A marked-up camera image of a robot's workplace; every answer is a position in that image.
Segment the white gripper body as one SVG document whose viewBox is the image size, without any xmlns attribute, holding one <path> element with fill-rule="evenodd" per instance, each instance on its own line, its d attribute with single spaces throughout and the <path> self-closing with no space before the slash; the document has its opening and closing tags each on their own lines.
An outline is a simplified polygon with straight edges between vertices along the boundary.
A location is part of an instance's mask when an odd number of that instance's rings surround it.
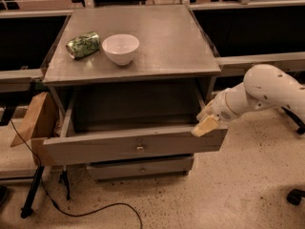
<svg viewBox="0 0 305 229">
<path fill-rule="evenodd" d="M 227 88 L 219 92 L 208 104 L 208 114 L 213 115 L 218 121 L 229 122 L 238 118 L 238 114 L 229 105 L 229 99 L 235 98 L 236 90 Z"/>
</svg>

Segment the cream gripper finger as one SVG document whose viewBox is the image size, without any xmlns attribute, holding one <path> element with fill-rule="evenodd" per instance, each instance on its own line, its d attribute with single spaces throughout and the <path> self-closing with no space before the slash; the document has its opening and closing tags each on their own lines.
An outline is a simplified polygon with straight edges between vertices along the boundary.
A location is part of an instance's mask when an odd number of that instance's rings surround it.
<svg viewBox="0 0 305 229">
<path fill-rule="evenodd" d="M 211 117 L 214 115 L 213 111 L 213 101 L 211 100 L 201 111 L 200 113 L 196 116 L 196 119 L 198 121 L 202 121 L 207 117 Z"/>
<path fill-rule="evenodd" d="M 213 115 L 207 115 L 202 118 L 199 123 L 193 128 L 192 134 L 197 137 L 201 137 L 219 126 L 218 119 Z"/>
</svg>

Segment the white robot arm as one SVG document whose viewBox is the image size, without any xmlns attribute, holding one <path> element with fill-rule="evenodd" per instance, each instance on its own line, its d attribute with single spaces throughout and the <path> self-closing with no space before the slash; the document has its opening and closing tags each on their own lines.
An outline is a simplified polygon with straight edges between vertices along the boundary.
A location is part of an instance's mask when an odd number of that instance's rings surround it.
<svg viewBox="0 0 305 229">
<path fill-rule="evenodd" d="M 273 106 L 284 108 L 305 122 L 305 86 L 273 65 L 254 65 L 242 83 L 218 93 L 204 107 L 196 117 L 198 123 L 192 134 L 203 136 L 221 123 Z"/>
</svg>

